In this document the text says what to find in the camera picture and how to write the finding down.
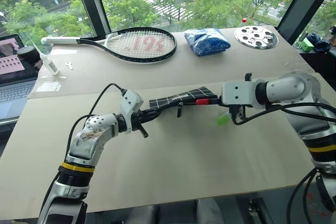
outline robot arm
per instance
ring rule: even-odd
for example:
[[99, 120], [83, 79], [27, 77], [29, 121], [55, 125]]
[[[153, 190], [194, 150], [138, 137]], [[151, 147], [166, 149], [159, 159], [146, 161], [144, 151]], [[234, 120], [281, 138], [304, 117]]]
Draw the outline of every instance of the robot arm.
[[[226, 105], [268, 108], [274, 103], [328, 104], [321, 97], [319, 81], [306, 73], [292, 72], [273, 81], [227, 82], [222, 89], [222, 103]], [[285, 110], [287, 119], [308, 148], [314, 166], [321, 173], [317, 186], [323, 204], [331, 212], [336, 211], [336, 123], [307, 118], [290, 112], [299, 112], [328, 118], [336, 118], [330, 110], [317, 106], [298, 106]]]
[[156, 118], [160, 113], [141, 111], [141, 97], [128, 90], [121, 102], [121, 113], [92, 116], [71, 142], [59, 175], [54, 181], [40, 212], [40, 223], [84, 223], [87, 205], [82, 201], [89, 191], [89, 183], [105, 143], [118, 133], [140, 130], [141, 123]]

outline tennis racket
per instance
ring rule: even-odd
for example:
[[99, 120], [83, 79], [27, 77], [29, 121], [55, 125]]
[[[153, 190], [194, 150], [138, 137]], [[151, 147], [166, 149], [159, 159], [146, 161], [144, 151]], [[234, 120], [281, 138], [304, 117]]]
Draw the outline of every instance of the tennis racket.
[[169, 32], [153, 27], [133, 27], [115, 31], [106, 37], [104, 45], [95, 38], [45, 37], [45, 44], [87, 44], [132, 62], [157, 62], [169, 58], [176, 51], [176, 39]]

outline laptop screen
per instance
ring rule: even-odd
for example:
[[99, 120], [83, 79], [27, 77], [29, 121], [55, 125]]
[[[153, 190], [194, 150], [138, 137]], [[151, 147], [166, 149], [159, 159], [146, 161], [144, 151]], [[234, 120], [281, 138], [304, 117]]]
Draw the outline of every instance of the laptop screen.
[[0, 84], [11, 84], [37, 76], [34, 67], [17, 55], [18, 49], [23, 46], [17, 34], [0, 38]]

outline white table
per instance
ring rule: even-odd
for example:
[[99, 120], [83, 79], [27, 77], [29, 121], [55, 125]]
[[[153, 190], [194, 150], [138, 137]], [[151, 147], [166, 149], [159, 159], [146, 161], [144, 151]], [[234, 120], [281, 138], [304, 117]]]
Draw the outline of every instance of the white table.
[[[51, 77], [42, 67], [33, 91], [53, 80], [61, 84], [59, 91], [33, 92], [29, 97], [99, 93], [110, 82], [130, 89], [150, 89], [239, 80], [248, 72], [255, 78], [281, 76], [291, 71], [314, 72], [272, 26], [266, 27], [278, 36], [277, 47], [267, 50], [249, 48], [235, 39], [235, 28], [221, 29], [231, 47], [205, 57], [194, 55], [183, 33], [174, 33], [176, 53], [153, 64], [123, 61], [94, 46], [58, 45], [54, 47], [51, 59], [59, 68], [59, 76]], [[72, 62], [73, 70], [65, 65], [67, 61]]]
[[[123, 62], [89, 46], [55, 48], [77, 50], [63, 55], [55, 50], [52, 56], [60, 66], [71, 60], [74, 70], [60, 67], [60, 76], [66, 77], [61, 89], [33, 93], [35, 98], [28, 100], [16, 124], [0, 159], [0, 219], [38, 216], [64, 158], [73, 122], [88, 113], [96, 93], [109, 82], [137, 89], [145, 109], [148, 99], [198, 88], [201, 83], [210, 83], [206, 86], [220, 94], [224, 81], [243, 80], [247, 72], [253, 72], [254, 78], [278, 78], [293, 70], [313, 72], [281, 37], [276, 48], [257, 50], [236, 42], [233, 32], [223, 31], [232, 45], [229, 50], [203, 58], [194, 56], [183, 35], [176, 33], [176, 54], [155, 65]], [[97, 62], [91, 63], [94, 57]], [[98, 71], [101, 66], [106, 66], [104, 71]], [[139, 78], [132, 78], [130, 71]], [[323, 97], [335, 106], [334, 91], [314, 75], [321, 81]], [[95, 112], [118, 113], [120, 98], [119, 92], [107, 92]], [[88, 211], [292, 186], [312, 168], [305, 145], [281, 112], [242, 126], [219, 127], [216, 119], [224, 112], [218, 106], [185, 107], [177, 119], [176, 110], [170, 109], [144, 124], [148, 138], [140, 132], [113, 138], [91, 180]]]
[[[333, 106], [335, 92], [320, 77]], [[222, 83], [206, 86], [220, 93]], [[148, 99], [200, 85], [139, 90]], [[36, 98], [28, 103], [0, 159], [0, 219], [37, 217], [61, 164], [69, 130], [97, 94]], [[107, 92], [96, 113], [119, 111], [119, 92]], [[282, 112], [235, 126], [217, 126], [225, 108], [189, 106], [144, 124], [149, 133], [108, 142], [91, 180], [88, 211], [102, 211], [292, 186], [312, 169], [310, 154]]]

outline window frame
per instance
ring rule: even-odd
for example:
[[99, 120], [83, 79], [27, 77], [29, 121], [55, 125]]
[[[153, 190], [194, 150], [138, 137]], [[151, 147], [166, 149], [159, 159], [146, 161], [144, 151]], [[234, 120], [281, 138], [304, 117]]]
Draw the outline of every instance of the window frame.
[[111, 33], [102, 0], [82, 0], [82, 2], [97, 37], [105, 37]]
[[276, 27], [283, 38], [293, 45], [324, 0], [293, 0]]

